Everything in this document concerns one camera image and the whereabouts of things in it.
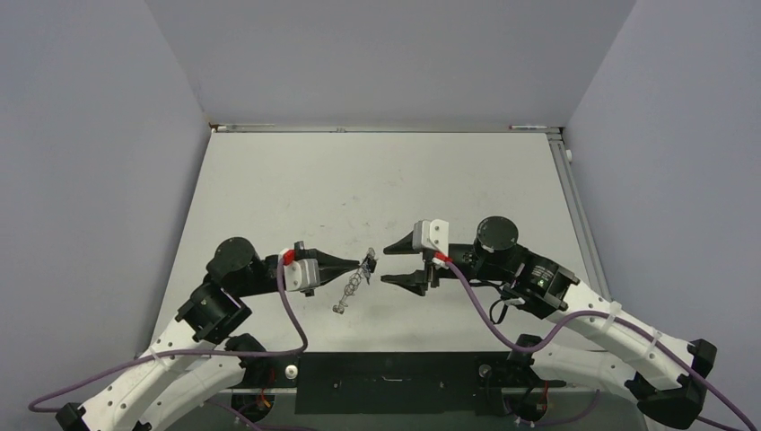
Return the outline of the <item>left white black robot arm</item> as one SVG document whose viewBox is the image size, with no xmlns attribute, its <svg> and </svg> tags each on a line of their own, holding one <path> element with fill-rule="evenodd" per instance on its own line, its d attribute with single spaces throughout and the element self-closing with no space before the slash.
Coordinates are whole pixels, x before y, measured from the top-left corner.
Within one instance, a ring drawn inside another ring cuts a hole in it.
<svg viewBox="0 0 761 431">
<path fill-rule="evenodd" d="M 274 352 L 250 334 L 234 333 L 252 314 L 244 298 L 288 291 L 311 296 L 346 273 L 366 279 L 376 264 L 373 249 L 351 260 L 297 242 L 261 258 L 249 240 L 227 239 L 153 344 L 104 390 L 59 409 L 56 421 L 64 430 L 164 430 L 223 389 L 258 385 Z"/>
</svg>

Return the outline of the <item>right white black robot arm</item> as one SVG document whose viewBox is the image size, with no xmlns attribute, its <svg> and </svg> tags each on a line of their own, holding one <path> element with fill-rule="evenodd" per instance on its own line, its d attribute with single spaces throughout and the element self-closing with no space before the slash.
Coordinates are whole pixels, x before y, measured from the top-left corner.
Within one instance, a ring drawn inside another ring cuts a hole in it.
<svg viewBox="0 0 761 431">
<path fill-rule="evenodd" d="M 470 243 L 450 241 L 450 225 L 421 220 L 387 255 L 420 255 L 423 267 L 382 281 L 425 295 L 457 279 L 468 295 L 474 282 L 498 287 L 501 301 L 552 323 L 544 337 L 506 341 L 508 375 L 519 384 L 577 383 L 631 401 L 647 418 L 687 429 L 700 417 L 716 347 L 703 339 L 671 337 L 596 293 L 570 269 L 519 242 L 510 219 L 492 215 Z"/>
</svg>

